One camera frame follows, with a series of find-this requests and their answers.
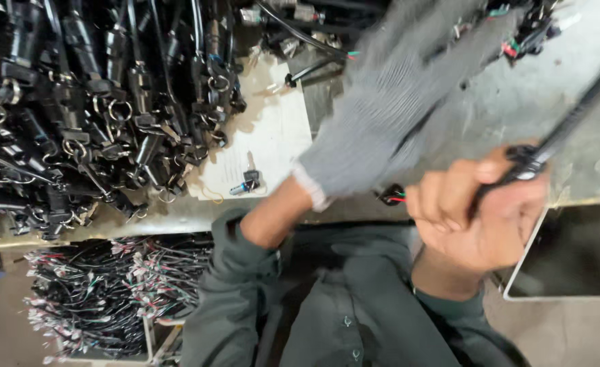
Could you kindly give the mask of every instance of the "floor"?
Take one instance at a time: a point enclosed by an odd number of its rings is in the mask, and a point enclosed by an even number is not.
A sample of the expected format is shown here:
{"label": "floor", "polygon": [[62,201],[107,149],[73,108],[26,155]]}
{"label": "floor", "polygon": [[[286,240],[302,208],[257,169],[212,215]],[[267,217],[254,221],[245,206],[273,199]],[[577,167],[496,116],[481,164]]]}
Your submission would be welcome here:
{"label": "floor", "polygon": [[[32,282],[26,271],[26,262],[17,263],[0,279],[0,366],[39,367],[44,356],[53,352],[53,345],[42,345],[48,340],[32,330],[23,312],[21,299],[31,294]],[[515,341],[533,366],[600,367],[600,300],[507,302],[488,288],[485,301],[490,323]]]}

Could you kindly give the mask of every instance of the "workbench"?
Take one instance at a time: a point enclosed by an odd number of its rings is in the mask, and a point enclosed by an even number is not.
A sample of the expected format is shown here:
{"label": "workbench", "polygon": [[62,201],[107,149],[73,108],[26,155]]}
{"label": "workbench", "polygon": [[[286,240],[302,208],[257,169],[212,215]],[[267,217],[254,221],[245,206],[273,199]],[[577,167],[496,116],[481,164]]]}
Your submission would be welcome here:
{"label": "workbench", "polygon": [[[398,177],[398,182],[415,183],[426,170],[446,169],[453,160],[462,157],[480,158],[492,147],[541,137],[551,129],[600,70],[600,0],[562,3],[556,17],[562,22],[577,22],[561,36],[546,42],[540,55],[527,56],[514,67],[501,59],[473,79],[465,92],[466,112],[455,121],[446,121],[441,144],[425,152],[415,169]],[[307,50],[292,59],[289,68],[299,71],[315,59],[315,52]],[[331,113],[332,99],[342,92],[342,81],[340,77],[326,76],[303,88],[310,126],[315,134],[320,121]],[[549,205],[600,203],[600,106],[551,165]],[[147,217],[125,223],[120,213],[100,204],[90,226],[65,231],[59,243],[209,230],[211,222],[226,210],[252,208],[260,200],[225,200],[217,205],[183,194],[175,202],[165,204],[157,199],[156,191],[128,194],[138,203],[145,195],[150,205]],[[305,221],[406,218],[403,206],[387,207],[367,193],[339,200],[323,213],[307,213]],[[13,237],[4,225],[7,226],[0,221],[0,248],[48,245],[33,233]]]}

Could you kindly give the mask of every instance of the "rubber band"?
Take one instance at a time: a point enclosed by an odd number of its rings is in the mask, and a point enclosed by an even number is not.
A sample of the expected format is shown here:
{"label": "rubber band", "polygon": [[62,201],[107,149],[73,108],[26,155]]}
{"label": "rubber band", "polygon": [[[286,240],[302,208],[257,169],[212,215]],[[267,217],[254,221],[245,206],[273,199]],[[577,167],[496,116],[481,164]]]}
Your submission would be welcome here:
{"label": "rubber band", "polygon": [[[211,198],[211,197],[209,197],[209,195],[205,194],[205,189],[207,189],[207,191],[209,191],[210,193],[212,193],[212,194],[214,194],[214,195],[218,195],[218,196],[220,196],[220,201],[218,201],[218,200],[216,200],[216,199],[214,199],[214,198]],[[207,188],[207,187],[205,187],[205,186],[203,186],[203,188],[202,188],[202,190],[200,190],[200,192],[202,192],[202,193],[203,193],[203,195],[204,195],[206,198],[209,198],[209,199],[211,199],[211,200],[214,202],[214,204],[216,204],[216,205],[223,204],[223,201],[225,201],[225,198],[224,198],[224,197],[223,197],[221,194],[219,194],[219,193],[215,193],[214,191],[211,191],[209,188]]]}

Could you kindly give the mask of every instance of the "work glove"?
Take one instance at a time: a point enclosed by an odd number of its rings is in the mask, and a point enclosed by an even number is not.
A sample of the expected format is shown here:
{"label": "work glove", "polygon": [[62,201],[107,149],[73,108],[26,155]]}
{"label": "work glove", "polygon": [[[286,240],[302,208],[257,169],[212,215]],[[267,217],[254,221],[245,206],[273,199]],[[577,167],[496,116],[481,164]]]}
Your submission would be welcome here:
{"label": "work glove", "polygon": [[485,19],[453,43],[463,28],[454,26],[484,3],[395,0],[385,20],[363,36],[334,114],[293,167],[314,210],[324,210],[335,197],[369,191],[417,163],[424,125],[451,90],[496,59],[524,15],[513,10]]}

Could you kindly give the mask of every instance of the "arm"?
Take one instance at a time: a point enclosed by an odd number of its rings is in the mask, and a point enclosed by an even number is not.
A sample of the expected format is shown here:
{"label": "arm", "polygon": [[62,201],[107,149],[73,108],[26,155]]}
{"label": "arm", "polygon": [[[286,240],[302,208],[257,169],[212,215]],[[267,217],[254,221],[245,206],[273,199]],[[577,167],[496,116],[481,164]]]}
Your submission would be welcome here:
{"label": "arm", "polygon": [[446,172],[427,172],[406,189],[409,213],[424,248],[411,274],[416,296],[463,365],[528,366],[491,328],[481,281],[488,271],[517,263],[540,216],[548,177],[499,188],[471,221],[467,208],[481,184],[500,178],[511,163],[503,149],[482,162],[460,160]]}
{"label": "arm", "polygon": [[311,198],[289,178],[249,214],[232,211],[214,222],[213,260],[199,282],[198,309],[184,324],[182,366],[251,365],[262,285],[278,275],[275,249],[310,207]]}

